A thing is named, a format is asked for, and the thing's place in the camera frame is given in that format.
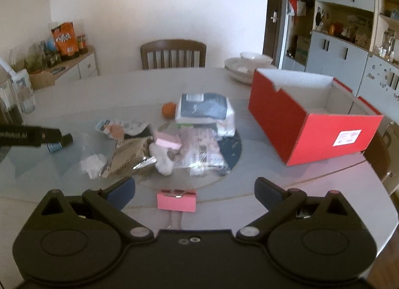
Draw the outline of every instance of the pink block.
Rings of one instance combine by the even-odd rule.
[[[171,136],[165,133],[154,132],[155,144],[164,148],[179,150],[182,142],[178,136]]]
[[[163,190],[157,194],[158,209],[165,211],[181,211],[195,213],[197,208],[197,194],[194,191],[186,192]]]

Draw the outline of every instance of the orange snack bag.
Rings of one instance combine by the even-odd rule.
[[[51,30],[57,49],[63,61],[71,60],[79,56],[79,47],[73,23],[63,23]]]

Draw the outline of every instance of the clear plastic packaging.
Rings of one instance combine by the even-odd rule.
[[[188,168],[191,176],[202,176],[208,171],[228,174],[230,168],[220,152],[216,136],[212,128],[180,129],[182,147],[176,155],[175,168]]]

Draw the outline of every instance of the metal bolt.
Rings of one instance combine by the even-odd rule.
[[[260,234],[260,230],[253,226],[247,226],[240,229],[240,233],[245,237],[255,237]]]
[[[150,233],[151,231],[146,227],[135,227],[130,231],[130,234],[133,237],[139,237],[139,238],[147,237]]]
[[[190,238],[191,243],[199,243],[200,241],[201,241],[201,239],[199,237],[191,237]]]
[[[188,239],[181,238],[181,239],[179,239],[179,244],[188,245],[188,244],[190,244],[190,241]]]

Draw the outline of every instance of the red box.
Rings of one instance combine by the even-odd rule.
[[[258,69],[249,110],[287,166],[365,150],[383,116],[327,75]]]

